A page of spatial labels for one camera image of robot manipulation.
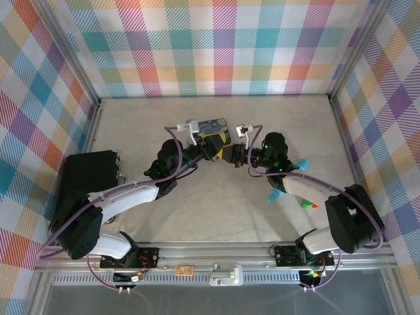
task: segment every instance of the plaid wall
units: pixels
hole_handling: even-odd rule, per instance
[[[325,94],[375,0],[50,0],[104,97]]]
[[[394,0],[338,110],[358,176],[420,314],[420,0]]]
[[[0,7],[0,314],[15,315],[93,105],[29,0]]]

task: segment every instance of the plaid wallpaper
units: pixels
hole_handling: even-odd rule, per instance
[[[358,176],[420,314],[420,0],[394,0],[338,110]]]
[[[375,0],[50,0],[104,97],[325,94]]]
[[[0,0],[0,314],[20,314],[93,105],[29,0]]]

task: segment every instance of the white cable clip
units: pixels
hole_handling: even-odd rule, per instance
[[[193,134],[200,131],[200,128],[198,127],[198,120],[188,120],[186,123],[177,125],[177,131],[186,131],[188,138],[192,141],[192,144],[194,146],[197,145]]]
[[[246,137],[247,139],[247,142],[245,143],[245,149],[248,149],[249,147],[248,133],[250,133],[253,130],[254,130],[254,126],[252,125],[245,126],[244,124],[242,124],[236,127],[236,132],[238,133],[238,137],[240,138]]]

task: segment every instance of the floor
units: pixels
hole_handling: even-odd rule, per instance
[[[170,136],[164,126],[225,118],[232,142],[240,142],[235,126],[263,124],[264,135],[284,134],[289,158],[309,162],[307,173],[336,186],[352,184],[352,174],[324,96],[203,97],[109,99],[94,151],[116,150],[121,170],[140,176]],[[186,137],[178,133],[181,140]],[[134,207],[104,229],[125,231],[147,241],[293,241],[313,228],[327,225],[321,209],[302,209],[295,196],[267,202],[271,186],[251,178],[247,168],[223,160],[202,161],[199,169],[162,199]]]

